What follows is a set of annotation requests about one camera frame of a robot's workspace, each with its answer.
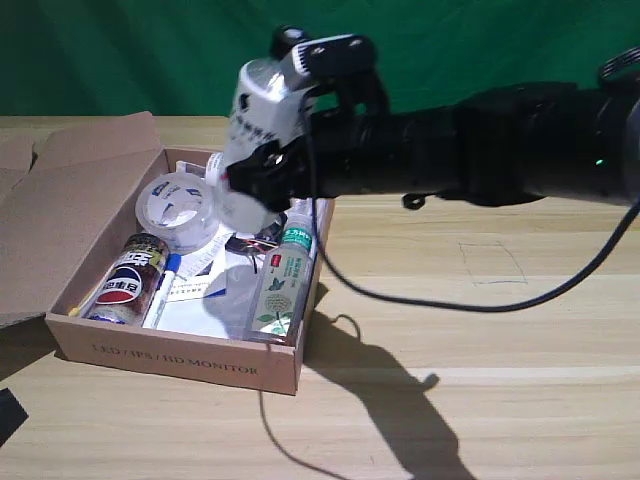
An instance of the clear tape roll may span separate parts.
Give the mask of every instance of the clear tape roll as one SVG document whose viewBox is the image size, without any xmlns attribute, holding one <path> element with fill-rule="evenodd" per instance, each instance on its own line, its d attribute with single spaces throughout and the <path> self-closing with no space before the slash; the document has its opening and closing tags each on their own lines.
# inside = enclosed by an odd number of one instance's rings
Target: clear tape roll
<svg viewBox="0 0 640 480">
<path fill-rule="evenodd" d="M 197 175 L 168 173 L 150 182 L 136 201 L 140 225 L 185 255 L 206 245 L 218 230 L 213 190 Z"/>
</svg>

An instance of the plastic bottle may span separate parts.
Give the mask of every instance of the plastic bottle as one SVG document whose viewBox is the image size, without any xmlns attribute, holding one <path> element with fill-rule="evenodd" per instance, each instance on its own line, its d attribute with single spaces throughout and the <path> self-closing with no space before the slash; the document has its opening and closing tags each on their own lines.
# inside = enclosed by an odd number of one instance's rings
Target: plastic bottle
<svg viewBox="0 0 640 480">
<path fill-rule="evenodd" d="M 298 201 L 287 212 L 278 248 L 269 252 L 260 271 L 245 330 L 245 340 L 292 345 L 302 319 L 309 285 L 313 244 L 309 202 Z"/>
</svg>

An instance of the wooden table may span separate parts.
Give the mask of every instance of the wooden table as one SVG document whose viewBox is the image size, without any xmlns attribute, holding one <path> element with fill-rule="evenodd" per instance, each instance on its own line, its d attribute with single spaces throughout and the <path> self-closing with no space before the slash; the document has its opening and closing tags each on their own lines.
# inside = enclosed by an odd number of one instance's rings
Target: wooden table
<svg viewBox="0 0 640 480">
<path fill-rule="evenodd" d="M 94 118 L 2 118 L 0 140 Z M 220 118 L 158 118 L 166 145 L 220 147 Z M 623 210 L 497 210 L 341 198 L 329 253 L 356 282 L 495 304 L 581 268 Z M 0 388 L 29 420 L 6 479 L 640 478 L 640 231 L 584 284 L 518 313 L 379 303 L 325 269 L 296 397 L 55 358 L 41 322 L 0 331 Z"/>
</svg>

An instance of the open cardboard box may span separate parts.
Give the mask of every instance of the open cardboard box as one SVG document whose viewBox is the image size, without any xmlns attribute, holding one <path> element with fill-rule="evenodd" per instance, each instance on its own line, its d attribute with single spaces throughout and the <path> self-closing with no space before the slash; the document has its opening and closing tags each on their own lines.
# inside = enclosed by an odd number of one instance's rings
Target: open cardboard box
<svg viewBox="0 0 640 480">
<path fill-rule="evenodd" d="M 45 314 L 69 361 L 295 394 L 316 259 L 294 346 L 67 316 L 140 230 L 134 206 L 142 188 L 176 161 L 205 165 L 211 153 L 164 148 L 147 112 L 56 132 L 35 162 L 27 138 L 0 146 L 0 328 Z"/>
</svg>

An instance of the green backdrop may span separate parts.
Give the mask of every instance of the green backdrop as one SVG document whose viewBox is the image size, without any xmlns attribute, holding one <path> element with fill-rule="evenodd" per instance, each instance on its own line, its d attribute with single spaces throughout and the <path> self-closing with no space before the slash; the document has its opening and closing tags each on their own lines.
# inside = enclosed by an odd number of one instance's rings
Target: green backdrop
<svg viewBox="0 0 640 480">
<path fill-rule="evenodd" d="M 0 0 L 0 115 L 226 115 L 274 26 L 377 44 L 396 111 L 527 80 L 593 85 L 640 0 Z"/>
</svg>

